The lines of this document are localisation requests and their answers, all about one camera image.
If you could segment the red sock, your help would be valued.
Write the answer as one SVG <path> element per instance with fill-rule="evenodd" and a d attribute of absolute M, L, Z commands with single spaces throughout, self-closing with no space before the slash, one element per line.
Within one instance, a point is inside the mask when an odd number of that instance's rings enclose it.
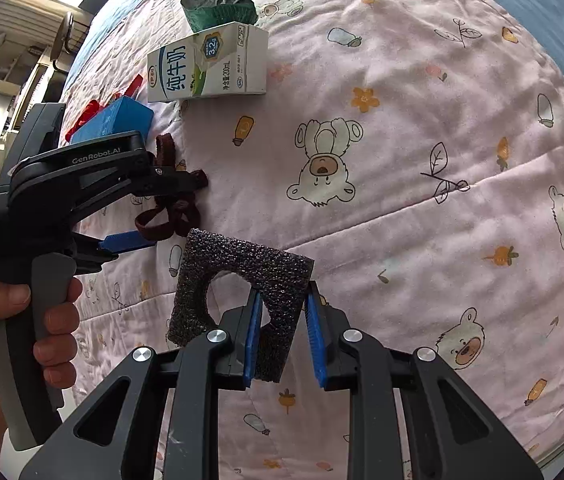
<path fill-rule="evenodd" d="M 69 142 L 73 135 L 79 130 L 82 126 L 84 126 L 90 119 L 94 116 L 99 114 L 99 112 L 103 110 L 103 106 L 97 100 L 91 100 L 82 110 L 76 122 L 67 130 L 65 133 L 64 139 L 66 142 Z"/>

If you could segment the dark maroon sock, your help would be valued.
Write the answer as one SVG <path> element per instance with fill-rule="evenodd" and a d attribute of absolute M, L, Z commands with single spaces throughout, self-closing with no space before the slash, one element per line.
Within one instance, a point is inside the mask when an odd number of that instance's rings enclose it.
<path fill-rule="evenodd" d="M 156 136 L 156 148 L 153 177 L 140 192 L 141 196 L 153 196 L 155 206 L 140 212 L 134 224 L 150 242 L 167 240 L 174 234 L 187 237 L 201 225 L 195 193 L 208 187 L 208 177 L 201 169 L 189 172 L 177 168 L 176 144 L 170 134 Z"/>

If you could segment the black foam square with hole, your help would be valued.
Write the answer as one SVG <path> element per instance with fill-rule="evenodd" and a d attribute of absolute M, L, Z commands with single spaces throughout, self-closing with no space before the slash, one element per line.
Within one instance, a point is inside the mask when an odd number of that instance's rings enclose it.
<path fill-rule="evenodd" d="M 278 382 L 291 350 L 314 262 L 292 252 L 193 229 L 180 261 L 168 339 L 179 347 L 213 330 L 227 310 L 246 304 L 251 288 L 267 309 L 255 377 Z"/>

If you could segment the long blue box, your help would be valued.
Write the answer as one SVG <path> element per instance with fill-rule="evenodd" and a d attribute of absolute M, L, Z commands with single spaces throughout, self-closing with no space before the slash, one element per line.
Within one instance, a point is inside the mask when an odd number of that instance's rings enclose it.
<path fill-rule="evenodd" d="M 140 133 L 146 141 L 153 117 L 154 112 L 150 108 L 129 96 L 122 96 L 79 127 L 67 142 L 77 144 L 129 131 Z"/>

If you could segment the pink bear-print quilt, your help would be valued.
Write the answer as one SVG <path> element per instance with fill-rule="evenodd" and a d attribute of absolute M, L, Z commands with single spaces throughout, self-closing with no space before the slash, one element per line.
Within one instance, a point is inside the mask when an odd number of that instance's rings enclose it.
<path fill-rule="evenodd" d="M 263 96 L 156 103 L 206 230 L 314 260 L 386 346 L 433 348 L 541 460 L 564 442 L 564 75 L 494 0 L 255 0 Z M 110 0 L 73 125 L 186 36 L 180 0 Z"/>

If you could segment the white milk carton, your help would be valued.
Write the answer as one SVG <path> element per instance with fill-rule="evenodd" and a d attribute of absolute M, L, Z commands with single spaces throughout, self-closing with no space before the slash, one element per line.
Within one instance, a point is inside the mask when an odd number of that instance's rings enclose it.
<path fill-rule="evenodd" d="M 264 94 L 268 39 L 231 22 L 166 44 L 148 55 L 148 102 Z"/>

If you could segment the dark desk chair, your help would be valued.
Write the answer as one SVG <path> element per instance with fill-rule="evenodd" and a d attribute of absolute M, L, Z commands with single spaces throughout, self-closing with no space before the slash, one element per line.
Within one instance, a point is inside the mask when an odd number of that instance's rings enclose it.
<path fill-rule="evenodd" d="M 67 12 L 61 21 L 49 54 L 53 68 L 64 76 L 68 74 L 68 71 L 58 65 L 62 55 L 67 54 L 71 58 L 74 58 L 79 52 L 81 46 L 84 44 L 84 40 L 77 40 L 73 47 L 70 46 L 75 25 L 84 26 L 84 32 L 88 32 L 89 30 L 89 26 L 87 24 L 77 22 L 75 20 L 75 15 L 72 12 Z"/>

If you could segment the green snack bag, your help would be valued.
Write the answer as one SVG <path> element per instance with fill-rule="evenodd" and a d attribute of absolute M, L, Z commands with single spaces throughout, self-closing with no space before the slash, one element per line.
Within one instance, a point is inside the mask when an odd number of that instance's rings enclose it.
<path fill-rule="evenodd" d="M 258 13 L 254 0 L 180 0 L 192 32 L 238 22 L 255 25 Z"/>

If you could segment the red candy wrapper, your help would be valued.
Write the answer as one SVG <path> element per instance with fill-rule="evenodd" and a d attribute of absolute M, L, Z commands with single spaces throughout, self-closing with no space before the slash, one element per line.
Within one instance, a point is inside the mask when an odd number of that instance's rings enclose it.
<path fill-rule="evenodd" d="M 117 101 L 118 99 L 122 98 L 123 96 L 126 96 L 127 98 L 133 99 L 137 93 L 139 92 L 140 88 L 142 87 L 143 84 L 143 76 L 140 74 L 137 74 L 137 76 L 135 76 L 133 78 L 133 80 L 130 82 L 129 86 L 127 88 L 125 88 L 125 90 L 123 92 L 117 91 L 114 92 L 110 99 L 108 100 L 109 103 L 113 103 L 115 101 Z"/>

